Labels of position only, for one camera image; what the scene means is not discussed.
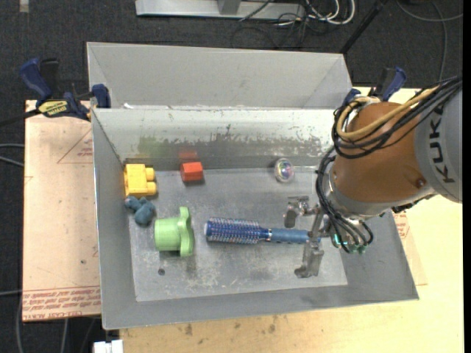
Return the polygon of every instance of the red block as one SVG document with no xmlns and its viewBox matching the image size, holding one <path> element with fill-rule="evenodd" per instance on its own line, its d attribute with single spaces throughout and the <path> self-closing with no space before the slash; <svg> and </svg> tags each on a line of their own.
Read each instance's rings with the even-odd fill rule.
<svg viewBox="0 0 471 353">
<path fill-rule="evenodd" d="M 203 166 L 201 162 L 182 163 L 180 174 L 184 182 L 195 182 L 203 178 Z"/>
</svg>

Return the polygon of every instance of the green plastic spool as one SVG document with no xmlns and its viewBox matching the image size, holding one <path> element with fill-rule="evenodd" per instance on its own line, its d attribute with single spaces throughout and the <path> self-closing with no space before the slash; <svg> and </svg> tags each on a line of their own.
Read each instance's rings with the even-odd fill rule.
<svg viewBox="0 0 471 353">
<path fill-rule="evenodd" d="M 157 250 L 178 251 L 183 257 L 193 254 L 194 235 L 187 207 L 180 207 L 180 217 L 157 219 L 154 232 Z"/>
</svg>

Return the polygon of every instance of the yellow toy block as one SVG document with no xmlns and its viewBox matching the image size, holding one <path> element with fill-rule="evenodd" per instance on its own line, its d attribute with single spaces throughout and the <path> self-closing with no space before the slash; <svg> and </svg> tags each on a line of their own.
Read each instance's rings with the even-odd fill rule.
<svg viewBox="0 0 471 353">
<path fill-rule="evenodd" d="M 141 164 L 127 164 L 124 167 L 124 190 L 126 196 L 152 196 L 157 193 L 153 168 Z"/>
</svg>

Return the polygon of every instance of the dark floor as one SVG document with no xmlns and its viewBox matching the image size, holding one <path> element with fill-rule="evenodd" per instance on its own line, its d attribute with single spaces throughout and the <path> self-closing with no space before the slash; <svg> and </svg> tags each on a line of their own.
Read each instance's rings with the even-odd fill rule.
<svg viewBox="0 0 471 353">
<path fill-rule="evenodd" d="M 83 92 L 88 84 L 88 41 L 340 52 L 377 1 L 355 0 L 357 10 L 349 24 L 332 30 L 327 24 L 314 23 L 314 30 L 307 29 L 301 38 L 300 32 L 277 29 L 265 21 L 138 18 L 135 0 L 29 0 L 29 13 L 19 12 L 19 0 L 0 0 L 0 121 L 20 115 L 25 99 L 37 98 L 18 75 L 31 57 L 58 58 L 63 87 L 70 88 L 73 82 Z M 390 0 L 346 55 L 353 84 L 373 85 L 384 67 L 395 65 L 406 72 L 409 88 L 460 74 L 463 6 L 464 0 Z M 0 143 L 23 142 L 24 122 L 0 127 Z M 21 149 L 0 148 L 0 156 L 23 161 Z M 0 185 L 1 293 L 21 288 L 22 167 L 0 161 Z M 18 295 L 0 296 L 0 352 L 19 351 L 15 335 L 18 300 Z M 63 321 L 22 325 L 24 351 L 59 352 L 63 326 Z M 99 321 L 71 319 L 65 351 L 78 352 L 85 342 L 83 351 L 87 352 L 89 340 L 103 338 Z"/>
</svg>

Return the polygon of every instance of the blue play dough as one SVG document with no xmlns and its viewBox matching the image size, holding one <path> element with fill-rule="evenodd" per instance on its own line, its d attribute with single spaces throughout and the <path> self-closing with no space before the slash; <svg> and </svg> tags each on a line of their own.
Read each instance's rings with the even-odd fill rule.
<svg viewBox="0 0 471 353">
<path fill-rule="evenodd" d="M 155 214 L 155 206 L 145 197 L 139 200 L 134 196 L 128 196 L 124 200 L 126 207 L 135 211 L 134 219 L 140 225 L 148 225 Z"/>
</svg>

